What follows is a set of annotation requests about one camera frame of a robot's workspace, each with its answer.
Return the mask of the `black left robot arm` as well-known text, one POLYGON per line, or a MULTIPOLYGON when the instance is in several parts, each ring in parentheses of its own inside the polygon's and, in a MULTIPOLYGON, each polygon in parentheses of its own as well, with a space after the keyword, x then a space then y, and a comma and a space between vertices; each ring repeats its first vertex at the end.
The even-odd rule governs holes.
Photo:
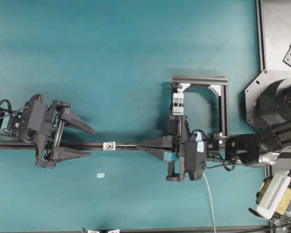
POLYGON ((0 135, 13 137, 35 148, 35 164, 54 168, 57 163, 89 156, 90 153, 60 146, 65 127, 96 134, 74 111, 70 103, 54 100, 50 106, 36 94, 17 110, 9 100, 0 101, 0 135))

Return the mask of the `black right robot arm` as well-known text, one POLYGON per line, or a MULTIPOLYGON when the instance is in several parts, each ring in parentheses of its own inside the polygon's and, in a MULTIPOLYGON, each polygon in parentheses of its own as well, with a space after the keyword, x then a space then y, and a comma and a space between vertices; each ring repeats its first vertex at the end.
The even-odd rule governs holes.
POLYGON ((259 84, 262 92, 256 95, 257 104, 247 111, 248 122, 256 133, 238 136, 228 135, 227 83, 217 91, 222 135, 190 131, 183 110, 183 92, 201 84, 197 78, 174 77, 169 134, 137 144, 138 149, 169 163, 168 181, 182 181, 186 175, 192 181, 199 180, 207 159, 218 161, 231 171, 236 164, 261 165, 271 154, 291 146, 291 79, 259 84))

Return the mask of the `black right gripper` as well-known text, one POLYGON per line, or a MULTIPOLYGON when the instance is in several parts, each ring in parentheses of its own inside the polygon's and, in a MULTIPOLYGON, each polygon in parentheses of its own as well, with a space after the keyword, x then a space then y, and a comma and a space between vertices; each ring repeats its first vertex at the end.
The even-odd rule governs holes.
POLYGON ((168 163, 167 181, 184 181, 185 179, 185 142, 190 139, 191 132, 186 115, 169 116, 169 134, 171 136, 162 136, 155 139, 139 142, 136 146, 142 147, 142 150, 153 155, 154 157, 170 161, 168 163), (179 158, 179 173, 175 172, 175 160, 179 158))

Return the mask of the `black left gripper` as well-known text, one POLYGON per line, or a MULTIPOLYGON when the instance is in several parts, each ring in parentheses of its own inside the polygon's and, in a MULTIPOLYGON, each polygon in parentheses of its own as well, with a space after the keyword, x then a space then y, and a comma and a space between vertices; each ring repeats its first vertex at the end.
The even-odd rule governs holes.
POLYGON ((54 100, 44 114, 41 129, 33 135, 36 166, 54 168, 56 163, 92 155, 90 152, 82 150, 59 147, 64 126, 93 135, 97 134, 75 112, 70 110, 70 103, 54 100))

